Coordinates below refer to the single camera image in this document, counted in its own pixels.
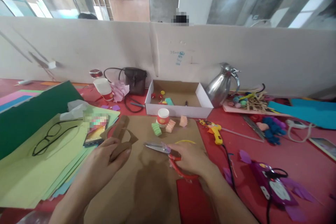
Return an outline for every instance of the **pen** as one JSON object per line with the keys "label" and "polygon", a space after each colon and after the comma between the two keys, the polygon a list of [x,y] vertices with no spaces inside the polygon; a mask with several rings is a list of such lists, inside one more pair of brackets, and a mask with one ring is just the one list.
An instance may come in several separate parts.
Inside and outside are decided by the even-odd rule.
{"label": "pen", "polygon": [[139,104],[139,103],[131,102],[131,104],[134,105],[134,106],[138,106],[138,107],[146,107],[145,105],[142,105],[142,104]]}

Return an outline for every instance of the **scissors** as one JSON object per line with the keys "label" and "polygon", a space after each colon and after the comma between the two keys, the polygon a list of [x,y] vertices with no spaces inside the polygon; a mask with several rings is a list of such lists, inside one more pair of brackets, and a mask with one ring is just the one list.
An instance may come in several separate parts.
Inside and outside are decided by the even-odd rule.
{"label": "scissors", "polygon": [[179,167],[176,165],[175,161],[181,161],[181,157],[173,156],[171,154],[172,150],[165,143],[145,142],[144,145],[147,146],[148,148],[153,149],[153,150],[156,150],[156,151],[168,154],[169,163],[174,168],[174,170],[177,172],[177,174],[179,176],[181,176],[182,178],[184,178],[186,180],[193,180],[193,179],[198,179],[199,178],[198,175],[187,175],[187,174],[184,174],[179,169]]}

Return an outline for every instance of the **knife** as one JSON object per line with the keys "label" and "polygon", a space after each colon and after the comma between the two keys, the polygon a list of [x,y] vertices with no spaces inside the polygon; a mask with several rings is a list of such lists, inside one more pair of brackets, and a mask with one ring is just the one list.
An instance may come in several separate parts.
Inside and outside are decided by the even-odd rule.
{"label": "knife", "polygon": [[243,115],[245,122],[258,134],[258,136],[265,140],[265,134],[259,129],[259,127],[249,118],[247,115]]}

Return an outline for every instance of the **open box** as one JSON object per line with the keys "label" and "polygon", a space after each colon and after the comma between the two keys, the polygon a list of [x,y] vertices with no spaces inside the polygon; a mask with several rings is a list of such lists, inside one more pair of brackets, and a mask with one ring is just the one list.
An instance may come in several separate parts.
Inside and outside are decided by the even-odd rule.
{"label": "open box", "polygon": [[[170,98],[174,106],[159,104],[159,95],[165,91],[163,100]],[[155,93],[156,98],[152,99],[151,94]],[[157,115],[158,110],[166,108],[170,116],[187,116],[191,118],[207,118],[213,109],[204,88],[197,82],[181,82],[167,80],[153,80],[150,83],[146,101],[147,115]]]}

